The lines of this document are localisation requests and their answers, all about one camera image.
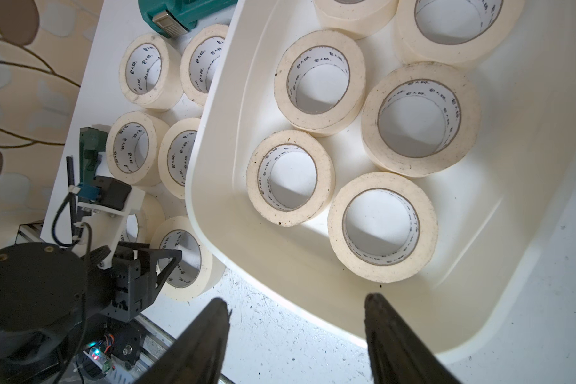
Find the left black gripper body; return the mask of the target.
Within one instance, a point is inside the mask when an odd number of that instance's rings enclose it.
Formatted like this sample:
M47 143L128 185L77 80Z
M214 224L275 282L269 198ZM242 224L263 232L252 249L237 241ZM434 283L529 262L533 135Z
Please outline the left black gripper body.
M109 252L101 246L81 257L86 267L86 293L83 316L86 320L104 315L120 322L133 320L142 310L140 294L141 262L136 259L145 243L120 242L106 270L98 267L99 258Z

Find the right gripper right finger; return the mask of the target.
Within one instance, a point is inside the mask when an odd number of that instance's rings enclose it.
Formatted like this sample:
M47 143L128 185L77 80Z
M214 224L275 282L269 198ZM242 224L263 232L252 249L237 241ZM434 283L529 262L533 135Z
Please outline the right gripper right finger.
M375 383L458 382L382 294L368 294L364 307Z

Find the masking tape roll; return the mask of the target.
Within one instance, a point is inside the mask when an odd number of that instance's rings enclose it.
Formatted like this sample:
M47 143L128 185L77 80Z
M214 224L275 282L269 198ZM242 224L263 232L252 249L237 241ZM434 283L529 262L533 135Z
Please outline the masking tape roll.
M144 112L122 115L107 136L107 164L112 176L135 187L158 185L158 153L169 128L163 120Z
M120 240L127 243L151 243L155 231L165 221L166 216L159 201L146 194L139 212L127 218Z
M217 66L224 53L229 27L214 24L203 28L190 40L180 65L182 89L188 99L204 106Z
M422 62L391 72L371 90L361 132L376 166L422 178L461 161L480 124L475 85L452 67Z
M264 139L246 169L249 199L259 214L280 227L294 227L321 214L331 201L331 157L311 135L285 130Z
M181 200L186 196L187 171L200 123L200 118L185 118L172 125L164 135L158 152L161 182Z
M395 54L404 64L475 67L510 35L524 6L515 0L400 1Z
M314 0L313 4L323 28L354 40L377 33L393 19L398 8L398 0Z
M437 215L427 194L386 172L364 174L341 188L327 223L342 264L377 283L419 273L433 258L438 241Z
M155 231L151 247L181 252L181 261L171 272L161 293L187 302L209 291L222 278L226 266L201 243L186 216L167 219Z
M118 66L120 89L126 99L148 110L167 111L182 98L181 54L160 35L137 37Z
M352 38L333 30L302 36L275 71L278 108L292 126L327 137L348 127L366 93L364 55Z

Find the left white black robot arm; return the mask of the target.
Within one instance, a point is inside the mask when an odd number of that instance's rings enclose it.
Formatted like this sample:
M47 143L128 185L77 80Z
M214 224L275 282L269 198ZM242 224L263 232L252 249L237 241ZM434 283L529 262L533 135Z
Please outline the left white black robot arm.
M181 262L144 243L83 255L49 243L0 250L0 383L41 383L69 368L98 380L139 361L138 316Z

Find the white plastic storage tray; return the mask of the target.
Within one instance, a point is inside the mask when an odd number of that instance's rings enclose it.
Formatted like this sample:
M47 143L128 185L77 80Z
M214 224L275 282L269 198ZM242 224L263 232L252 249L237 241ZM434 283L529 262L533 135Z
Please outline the white plastic storage tray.
M377 285L339 262L326 214L296 227L265 220L246 192L263 139L288 128L274 98L278 62L320 27L310 1L241 1L203 114L187 185L198 235L294 313L364 347L364 300L383 293L445 363L478 350L521 291L574 188L576 1L529 1L505 41L468 78L483 123L451 168L418 180L438 217L432 261Z

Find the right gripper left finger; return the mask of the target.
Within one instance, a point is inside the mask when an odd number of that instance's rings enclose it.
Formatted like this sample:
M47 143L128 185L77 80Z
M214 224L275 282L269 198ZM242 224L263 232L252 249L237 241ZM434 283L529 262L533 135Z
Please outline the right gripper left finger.
M138 383L218 383L227 349L230 312L212 299Z

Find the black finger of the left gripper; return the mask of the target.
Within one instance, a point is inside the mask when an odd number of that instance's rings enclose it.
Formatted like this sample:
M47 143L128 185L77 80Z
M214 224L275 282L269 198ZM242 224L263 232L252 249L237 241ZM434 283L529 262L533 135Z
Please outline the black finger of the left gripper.
M182 252L172 249L141 249L141 267L148 300L155 300L174 269L182 262Z

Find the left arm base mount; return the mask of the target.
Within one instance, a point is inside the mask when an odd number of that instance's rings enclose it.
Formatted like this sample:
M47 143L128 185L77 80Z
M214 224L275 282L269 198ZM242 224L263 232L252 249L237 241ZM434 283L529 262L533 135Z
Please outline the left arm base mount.
M75 357L75 369L84 383L134 383L141 376L140 357L146 330L132 321L105 318L95 323L92 339Z

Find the green tool case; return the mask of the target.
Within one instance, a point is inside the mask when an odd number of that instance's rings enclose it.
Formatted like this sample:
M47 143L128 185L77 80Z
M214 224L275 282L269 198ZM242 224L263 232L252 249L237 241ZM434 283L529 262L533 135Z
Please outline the green tool case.
M237 0L139 0L142 19L156 33L176 38L192 31L198 21L237 3Z

